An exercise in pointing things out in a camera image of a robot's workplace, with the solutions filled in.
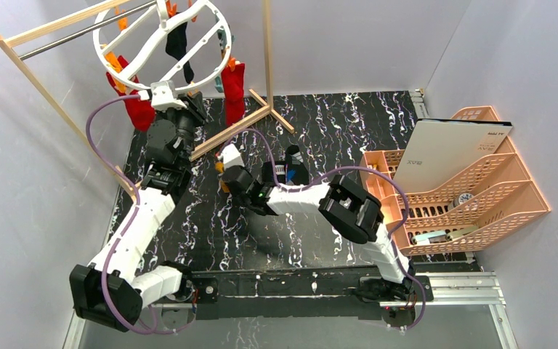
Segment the white round clip hanger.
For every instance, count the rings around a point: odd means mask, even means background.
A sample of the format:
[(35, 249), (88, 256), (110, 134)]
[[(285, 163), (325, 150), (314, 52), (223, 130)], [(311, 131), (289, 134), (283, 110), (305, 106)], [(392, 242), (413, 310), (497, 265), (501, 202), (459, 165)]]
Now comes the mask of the white round clip hanger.
[[(135, 82), (134, 76), (136, 76), (145, 63), (150, 59), (152, 53), (157, 50), (162, 41), (166, 40), (168, 35), (177, 29), (178, 26), (185, 24), (192, 20), (200, 12), (210, 12), (217, 21), (211, 26), (211, 28), (198, 40), (189, 50), (186, 51), (184, 57), (178, 60), (172, 68), (170, 68), (167, 73), (165, 73), (160, 81), (169, 81), (174, 75), (182, 71), (185, 67), (185, 63), (188, 63), (200, 49), (207, 45), (212, 38), (217, 37), (218, 32), (223, 32), (225, 35), (225, 53), (222, 58), (221, 63), (218, 64), (216, 68), (205, 78), (195, 80), (192, 84), (188, 84), (183, 87), (177, 87), (176, 92), (188, 92), (190, 90), (198, 89), (205, 84), (213, 82), (216, 76), (218, 76), (225, 68), (228, 66), (230, 61), (230, 55), (232, 50), (233, 41), (231, 39), (231, 30), (225, 16), (221, 13), (219, 8), (217, 8), (211, 1), (195, 1), (193, 5), (179, 14), (170, 17), (167, 6), (164, 1), (152, 1), (150, 5), (145, 7), (145, 11), (126, 29), (120, 32), (112, 41), (107, 44), (102, 44), (100, 42), (100, 28), (101, 25), (106, 24), (108, 20), (105, 16), (108, 14), (107, 10), (100, 12), (94, 24), (96, 27), (92, 31), (92, 41), (94, 45), (95, 53), (100, 60), (102, 66), (106, 71), (113, 77), (114, 81), (117, 81), (130, 89), (137, 91), (148, 90), (149, 85), (143, 84), (142, 82)], [(106, 59), (106, 55), (115, 50), (115, 48), (121, 44), (125, 38), (130, 36), (138, 27), (143, 24), (146, 20), (149, 20), (153, 15), (158, 16), (158, 27), (142, 45), (142, 48), (138, 53), (128, 60), (128, 65), (117, 71), (113, 68), (112, 64)]]

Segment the mustard yellow sock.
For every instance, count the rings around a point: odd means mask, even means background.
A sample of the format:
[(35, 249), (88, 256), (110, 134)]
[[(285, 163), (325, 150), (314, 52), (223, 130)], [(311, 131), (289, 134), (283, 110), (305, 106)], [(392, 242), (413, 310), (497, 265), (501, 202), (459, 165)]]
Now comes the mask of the mustard yellow sock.
[(230, 189), (227, 187), (226, 183), (223, 180), (223, 174), (225, 172), (224, 164), (221, 161), (218, 161), (214, 165), (215, 170), (219, 173), (219, 186), (224, 193), (229, 193)]

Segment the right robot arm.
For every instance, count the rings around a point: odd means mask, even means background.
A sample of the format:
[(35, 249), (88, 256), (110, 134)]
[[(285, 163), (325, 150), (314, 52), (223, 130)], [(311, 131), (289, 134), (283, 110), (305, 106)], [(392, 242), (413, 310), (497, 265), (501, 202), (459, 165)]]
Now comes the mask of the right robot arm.
[(330, 181), (313, 180), (297, 165), (264, 163), (260, 177), (243, 165), (224, 169), (221, 181), (232, 201), (261, 216), (318, 214), (343, 238), (363, 246), (381, 278), (371, 291), (357, 289), (367, 300), (404, 300), (414, 306), (424, 286), (414, 276), (382, 214), (382, 204), (362, 186), (339, 172)]

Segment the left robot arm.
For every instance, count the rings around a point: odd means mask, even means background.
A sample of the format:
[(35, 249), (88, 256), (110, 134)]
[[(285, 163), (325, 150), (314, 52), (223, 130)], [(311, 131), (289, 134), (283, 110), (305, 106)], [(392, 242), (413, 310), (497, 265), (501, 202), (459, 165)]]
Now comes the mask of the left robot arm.
[(177, 99), (184, 107), (156, 111), (146, 132), (147, 171), (140, 186), (132, 188), (134, 202), (124, 221), (87, 265), (76, 265), (69, 275), (76, 315), (121, 332), (160, 333), (157, 324), (140, 321), (142, 309), (178, 293), (190, 277), (188, 267), (170, 261), (135, 274), (149, 243), (191, 183), (195, 130), (208, 117), (201, 92)]

